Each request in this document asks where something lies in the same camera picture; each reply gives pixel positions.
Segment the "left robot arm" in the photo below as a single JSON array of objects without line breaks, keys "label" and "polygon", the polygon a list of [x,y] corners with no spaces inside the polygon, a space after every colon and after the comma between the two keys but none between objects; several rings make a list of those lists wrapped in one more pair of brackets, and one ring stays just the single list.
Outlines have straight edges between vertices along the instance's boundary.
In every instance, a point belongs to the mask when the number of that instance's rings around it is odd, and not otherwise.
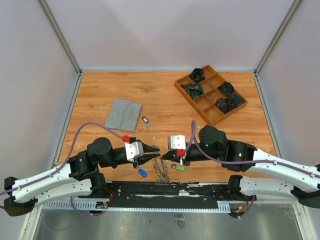
[{"label": "left robot arm", "polygon": [[18,179],[4,180],[5,193],[1,209],[9,216],[30,213],[35,207],[66,198],[102,198],[111,194],[101,168],[117,168],[132,164],[137,168],[160,156],[159,148],[130,138],[123,147],[113,148],[108,138],[100,137],[87,149],[48,171]]}]

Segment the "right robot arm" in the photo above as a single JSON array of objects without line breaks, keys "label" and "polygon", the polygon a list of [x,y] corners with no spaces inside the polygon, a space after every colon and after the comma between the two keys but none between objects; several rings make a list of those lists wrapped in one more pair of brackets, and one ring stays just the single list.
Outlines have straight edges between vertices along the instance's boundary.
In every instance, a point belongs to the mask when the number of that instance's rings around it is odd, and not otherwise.
[{"label": "right robot arm", "polygon": [[297,200],[301,205],[320,207],[320,167],[301,165],[271,155],[254,145],[229,140],[224,131],[206,125],[198,137],[191,134],[168,137],[168,152],[162,159],[188,166],[192,162],[214,161],[236,174],[225,190],[216,190],[219,200],[254,199],[257,195]]}]

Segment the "metal key ring disc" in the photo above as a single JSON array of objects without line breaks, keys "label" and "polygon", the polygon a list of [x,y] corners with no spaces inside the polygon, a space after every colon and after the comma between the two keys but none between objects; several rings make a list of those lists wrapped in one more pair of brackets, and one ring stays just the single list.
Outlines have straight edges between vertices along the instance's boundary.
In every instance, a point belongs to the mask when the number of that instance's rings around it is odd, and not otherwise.
[{"label": "metal key ring disc", "polygon": [[157,175],[157,182],[169,183],[170,176],[167,164],[164,162],[161,156],[157,156],[152,159],[153,169]]}]

